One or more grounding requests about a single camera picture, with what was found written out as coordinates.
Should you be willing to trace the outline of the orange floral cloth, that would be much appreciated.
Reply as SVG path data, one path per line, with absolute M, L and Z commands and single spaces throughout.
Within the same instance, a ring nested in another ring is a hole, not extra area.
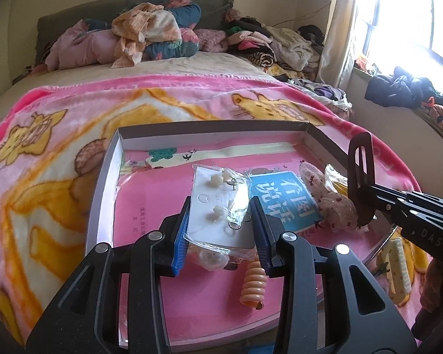
M 139 64 L 145 48 L 152 43 L 181 41 L 181 31 L 173 14 L 149 2 L 140 3 L 114 18 L 112 32 L 119 37 L 112 68 Z

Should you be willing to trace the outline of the dark clothes on windowsill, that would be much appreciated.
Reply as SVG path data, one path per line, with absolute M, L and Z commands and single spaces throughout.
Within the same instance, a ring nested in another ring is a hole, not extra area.
M 401 67 L 392 74 L 377 74 L 370 79 L 365 99 L 382 107 L 419 108 L 437 103 L 443 95 L 428 78 L 416 78 Z

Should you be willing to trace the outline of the cream white hair comb clip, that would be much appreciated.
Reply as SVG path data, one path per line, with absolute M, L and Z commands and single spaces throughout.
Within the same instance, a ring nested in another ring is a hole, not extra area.
M 387 280 L 389 282 L 388 295 L 396 305 L 404 304 L 412 291 L 411 277 L 409 274 L 403 240 L 392 237 L 382 248 L 379 258 L 386 265 Z

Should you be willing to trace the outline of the yellow item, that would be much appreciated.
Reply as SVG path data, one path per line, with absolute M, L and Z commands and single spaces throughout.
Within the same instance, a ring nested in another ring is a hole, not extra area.
M 348 196 L 347 177 L 340 174 L 332 164 L 327 164 L 324 170 L 325 186 L 329 191 Z

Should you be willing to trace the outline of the dark floral quilt bundle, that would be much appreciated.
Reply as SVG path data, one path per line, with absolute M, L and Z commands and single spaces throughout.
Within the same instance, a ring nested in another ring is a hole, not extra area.
M 157 61 L 168 58 L 189 58 L 199 50 L 199 38 L 193 31 L 201 19 L 201 7 L 192 0 L 164 0 L 162 6 L 176 20 L 181 39 L 156 42 L 145 47 L 143 59 Z

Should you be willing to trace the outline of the brown hair barrette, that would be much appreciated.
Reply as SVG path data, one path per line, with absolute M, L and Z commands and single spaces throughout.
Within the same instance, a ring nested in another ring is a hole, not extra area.
M 368 132 L 358 133 L 348 147 L 348 197 L 356 208 L 358 227 L 367 225 L 375 214 L 370 185 L 375 183 L 372 138 Z

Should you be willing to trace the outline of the beige bed sheet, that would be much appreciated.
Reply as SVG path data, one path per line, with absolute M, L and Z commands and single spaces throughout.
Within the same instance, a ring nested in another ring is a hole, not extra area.
M 274 78 L 242 58 L 226 53 L 198 52 L 190 58 L 145 61 L 133 67 L 106 65 L 30 74 L 0 96 L 0 123 L 29 90 L 41 86 L 70 86 L 91 81 L 150 74 L 223 75 L 273 81 Z

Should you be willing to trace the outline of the pile of clothes on bed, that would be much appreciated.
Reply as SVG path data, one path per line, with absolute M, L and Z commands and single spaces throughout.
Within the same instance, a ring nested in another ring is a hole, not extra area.
M 325 35 L 315 25 L 293 30 L 267 27 L 234 8 L 226 11 L 222 29 L 196 29 L 199 50 L 229 53 L 243 58 L 269 75 L 289 78 L 317 77 Z

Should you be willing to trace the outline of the pink pillow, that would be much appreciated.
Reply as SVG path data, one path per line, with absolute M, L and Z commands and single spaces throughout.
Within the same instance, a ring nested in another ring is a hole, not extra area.
M 68 28 L 53 43 L 45 65 L 48 71 L 66 70 L 115 61 L 115 48 L 120 37 L 109 23 L 84 18 Z

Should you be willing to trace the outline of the floral fabric scrunchie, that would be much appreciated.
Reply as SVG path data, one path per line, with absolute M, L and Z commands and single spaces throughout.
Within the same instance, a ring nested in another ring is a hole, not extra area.
M 307 161 L 299 165 L 300 178 L 315 200 L 319 213 L 334 232 L 359 230 L 353 202 L 348 196 L 331 192 L 326 188 L 324 170 L 321 171 Z

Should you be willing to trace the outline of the earrings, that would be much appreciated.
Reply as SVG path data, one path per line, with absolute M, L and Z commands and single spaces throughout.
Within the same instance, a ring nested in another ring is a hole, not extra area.
M 252 259 L 251 180 L 245 174 L 214 165 L 195 165 L 193 169 L 185 239 L 201 248 Z

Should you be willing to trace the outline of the clear plastic hair claw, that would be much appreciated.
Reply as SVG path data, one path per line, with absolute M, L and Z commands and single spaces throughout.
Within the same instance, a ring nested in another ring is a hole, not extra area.
M 230 259 L 228 254 L 201 248 L 196 245 L 189 246 L 187 255 L 192 263 L 210 272 L 221 269 L 234 271 L 239 266 L 239 263 L 236 260 Z

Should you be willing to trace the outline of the cream curtain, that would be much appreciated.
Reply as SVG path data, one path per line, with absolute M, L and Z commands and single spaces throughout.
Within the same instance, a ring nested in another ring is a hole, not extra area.
M 353 70 L 356 0 L 332 0 L 317 78 L 346 90 Z

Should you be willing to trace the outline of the floral laundry basket with clothes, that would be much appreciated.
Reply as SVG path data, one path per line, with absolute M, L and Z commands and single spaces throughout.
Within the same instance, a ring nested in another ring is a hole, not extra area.
M 303 78 L 292 78 L 287 83 L 322 103 L 344 120 L 348 121 L 353 114 L 352 104 L 348 101 L 346 93 L 339 88 Z

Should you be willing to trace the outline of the shallow cardboard box tray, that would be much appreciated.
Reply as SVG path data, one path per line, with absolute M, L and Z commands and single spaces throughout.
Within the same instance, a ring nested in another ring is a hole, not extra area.
M 178 213 L 198 165 L 240 173 L 347 170 L 351 136 L 332 125 L 282 121 L 176 122 L 116 130 L 92 200 L 86 248 L 133 243 Z M 243 270 L 208 271 L 185 263 L 162 280 L 165 322 L 174 352 L 216 348 L 251 338 L 278 324 L 282 282 L 269 281 L 265 303 L 253 311 L 238 302 Z

